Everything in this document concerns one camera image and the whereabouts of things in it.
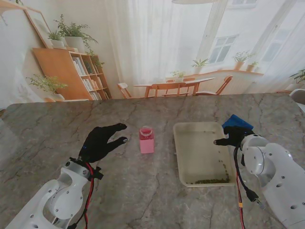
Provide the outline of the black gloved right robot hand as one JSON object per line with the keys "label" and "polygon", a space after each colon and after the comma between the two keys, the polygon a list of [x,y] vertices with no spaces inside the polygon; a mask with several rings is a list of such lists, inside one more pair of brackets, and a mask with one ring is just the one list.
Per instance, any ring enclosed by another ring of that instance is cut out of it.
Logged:
{"label": "black gloved right robot hand", "polygon": [[224,134],[228,135],[228,138],[217,139],[213,143],[218,146],[238,146],[246,136],[253,135],[254,132],[244,127],[226,126]]}

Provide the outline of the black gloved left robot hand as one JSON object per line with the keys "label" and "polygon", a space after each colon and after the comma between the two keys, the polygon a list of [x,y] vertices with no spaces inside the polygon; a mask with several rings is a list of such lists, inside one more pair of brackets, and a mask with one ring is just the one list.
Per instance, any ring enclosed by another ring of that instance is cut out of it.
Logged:
{"label": "black gloved left robot hand", "polygon": [[118,123],[111,126],[95,127],[87,136],[83,146],[79,152],[79,158],[87,163],[95,163],[108,155],[117,147],[125,144],[128,138],[122,136],[112,142],[109,139],[121,130],[125,130],[127,126]]}

